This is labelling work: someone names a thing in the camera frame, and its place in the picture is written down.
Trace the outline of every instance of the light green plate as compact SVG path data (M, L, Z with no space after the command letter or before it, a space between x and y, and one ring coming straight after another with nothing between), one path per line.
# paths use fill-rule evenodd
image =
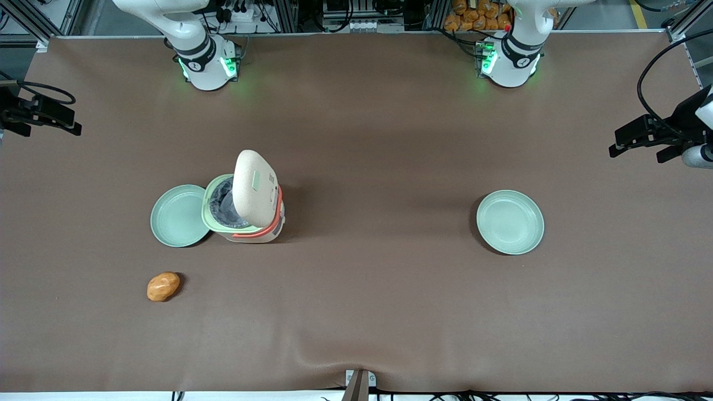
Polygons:
M162 244L182 247L208 234L200 212L205 189L184 185L171 188L156 201L151 211L151 230Z
M486 196L476 214L478 231L493 248L508 255L530 252L545 234L545 219L524 193L508 189Z

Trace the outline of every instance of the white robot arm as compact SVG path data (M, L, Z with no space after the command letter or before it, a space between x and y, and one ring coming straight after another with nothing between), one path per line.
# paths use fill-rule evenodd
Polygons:
M508 0L515 10L513 28L489 38L481 73L494 83L514 88L524 84L535 73L540 50L554 27L549 10L574 7L594 0Z
M178 54L183 75L193 86L212 91L237 78L240 47L220 35L206 32L191 11L209 0L113 0L126 13L153 25Z

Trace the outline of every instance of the black clamp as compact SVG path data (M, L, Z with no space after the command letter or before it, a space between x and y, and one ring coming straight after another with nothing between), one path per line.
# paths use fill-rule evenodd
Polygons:
M645 114L617 129L614 131L615 144L609 147L609 157L615 158L630 149L668 145L656 153L657 161L665 163L681 156L686 149L693 146L706 143L713 145L713 130L695 114L706 101L710 90L711 86L708 85L679 103L673 114L663 119L668 126L650 114Z
M82 125L74 121L74 110L42 94L31 100L19 98L0 86L0 130L30 136L31 126L51 126L80 136Z

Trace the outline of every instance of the brown tablecloth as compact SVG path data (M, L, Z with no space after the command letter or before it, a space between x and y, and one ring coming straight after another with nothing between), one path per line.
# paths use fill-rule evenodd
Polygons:
M183 82L161 40L53 40L28 80L74 93L80 138L2 148L0 390L711 390L713 173L610 159L664 34L555 34L504 89L439 35L259 38L240 81ZM667 116L683 49L645 84ZM278 241L161 245L167 189L260 152ZM475 229L512 188L546 221L522 256ZM183 273L167 303L146 299Z

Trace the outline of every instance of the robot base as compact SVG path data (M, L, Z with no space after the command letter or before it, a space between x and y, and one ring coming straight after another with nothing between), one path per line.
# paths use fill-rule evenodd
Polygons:
M525 68L518 68L503 55L501 40L488 38L484 42L484 49L479 51L484 58L476 60L476 69L480 71L480 76L489 78L499 86L515 88L523 85L535 73L539 55Z
M210 37L215 41L215 56L205 64L203 71L191 71L181 65L186 81L201 91L214 91L229 81L237 81L237 73L240 70L240 55L236 55L240 47L221 35Z

